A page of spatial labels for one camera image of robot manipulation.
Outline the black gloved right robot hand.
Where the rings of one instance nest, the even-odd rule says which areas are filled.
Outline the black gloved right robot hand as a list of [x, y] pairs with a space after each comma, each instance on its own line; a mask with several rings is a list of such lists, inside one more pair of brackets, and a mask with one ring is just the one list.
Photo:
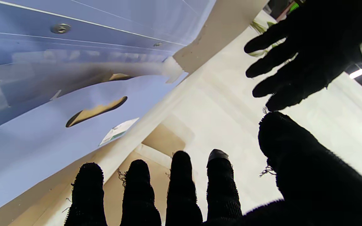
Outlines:
[[[188, 153], [173, 154], [166, 226], [362, 226], [362, 176], [305, 128], [280, 112], [260, 122], [258, 141], [283, 196], [242, 214], [233, 166], [221, 150], [207, 160], [207, 220], [197, 205]], [[108, 226], [102, 169], [80, 167], [63, 226]], [[147, 163], [134, 160], [123, 174], [120, 226], [162, 226]]]

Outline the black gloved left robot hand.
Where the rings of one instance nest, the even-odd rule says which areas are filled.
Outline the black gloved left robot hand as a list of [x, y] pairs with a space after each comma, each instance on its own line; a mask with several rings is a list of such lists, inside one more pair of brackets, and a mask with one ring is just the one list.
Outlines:
[[362, 0], [307, 0], [248, 41], [244, 51], [264, 50], [282, 39], [245, 73], [254, 78], [284, 63], [252, 90], [256, 98], [270, 95], [269, 111], [299, 104], [362, 62]]

